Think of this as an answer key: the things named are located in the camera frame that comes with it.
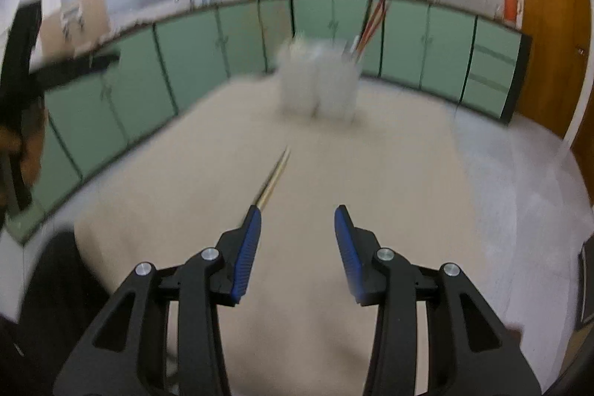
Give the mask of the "person's hand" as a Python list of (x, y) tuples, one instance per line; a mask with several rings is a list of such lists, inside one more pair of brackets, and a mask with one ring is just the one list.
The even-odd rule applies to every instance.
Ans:
[(27, 188), (32, 188), (39, 178), (48, 121), (48, 112), (43, 101), (34, 101), (31, 108), (32, 123), (25, 129), (25, 134), (1, 125), (1, 151), (19, 156), (21, 176)]

